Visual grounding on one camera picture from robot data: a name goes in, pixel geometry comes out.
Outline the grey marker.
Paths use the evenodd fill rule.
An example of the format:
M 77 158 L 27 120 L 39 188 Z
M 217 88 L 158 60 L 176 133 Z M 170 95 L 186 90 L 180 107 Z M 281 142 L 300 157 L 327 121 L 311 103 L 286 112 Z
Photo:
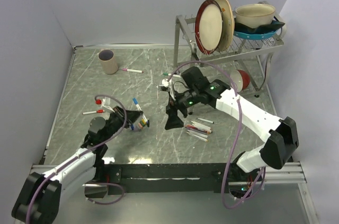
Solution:
M 191 134 L 197 135 L 197 136 L 202 137 L 202 138 L 208 137 L 208 135 L 205 135 L 203 133 L 199 133 L 199 132 L 196 132 L 196 131 L 193 131 L 193 130 L 187 130 L 187 133 L 191 133 Z

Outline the yellow cap marker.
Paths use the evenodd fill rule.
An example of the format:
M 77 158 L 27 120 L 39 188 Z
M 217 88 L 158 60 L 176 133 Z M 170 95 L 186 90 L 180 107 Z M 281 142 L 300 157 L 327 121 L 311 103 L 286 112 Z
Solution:
M 195 134 L 192 134 L 192 133 L 188 133 L 188 132 L 187 132 L 187 134 L 188 134 L 189 136 L 198 138 L 198 139 L 201 140 L 201 141 L 208 142 L 208 139 L 207 139 L 207 138 L 204 138 L 204 137 L 202 137 L 202 136 L 198 136 L 198 135 L 195 135 Z

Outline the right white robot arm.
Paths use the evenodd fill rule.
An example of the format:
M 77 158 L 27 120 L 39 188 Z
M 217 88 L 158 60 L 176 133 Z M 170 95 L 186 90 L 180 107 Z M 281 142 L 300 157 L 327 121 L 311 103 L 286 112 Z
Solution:
M 298 148 L 297 126 L 292 118 L 282 119 L 260 109 L 219 79 L 208 81 L 198 67 L 185 70 L 181 77 L 187 86 L 182 93 L 174 89 L 171 79 L 163 79 L 160 85 L 169 95 L 165 130 L 183 127 L 177 113 L 187 117 L 188 108 L 202 103 L 240 121 L 263 141 L 261 146 L 236 158 L 236 165 L 231 169 L 236 180 L 243 181 L 253 170 L 262 167 L 281 169 Z

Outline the black cap marker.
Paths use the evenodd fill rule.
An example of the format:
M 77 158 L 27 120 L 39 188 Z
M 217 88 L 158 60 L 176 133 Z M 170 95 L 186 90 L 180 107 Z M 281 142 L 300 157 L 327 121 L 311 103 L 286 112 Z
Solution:
M 206 123 L 211 123 L 211 124 L 214 124 L 214 122 L 213 121 L 211 121 L 211 120 L 208 120 L 208 119 L 204 119 L 204 118 L 197 118 L 198 120 L 200 120 L 200 121 L 203 121 L 203 122 L 206 122 Z

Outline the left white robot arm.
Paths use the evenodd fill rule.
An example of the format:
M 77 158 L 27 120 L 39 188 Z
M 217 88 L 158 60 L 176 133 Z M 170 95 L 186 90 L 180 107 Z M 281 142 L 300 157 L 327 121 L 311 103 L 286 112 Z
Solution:
M 114 107 L 109 118 L 95 117 L 80 148 L 58 166 L 25 180 L 11 216 L 24 223 L 53 223 L 61 203 L 86 182 L 105 181 L 106 142 L 131 127 L 143 111 Z

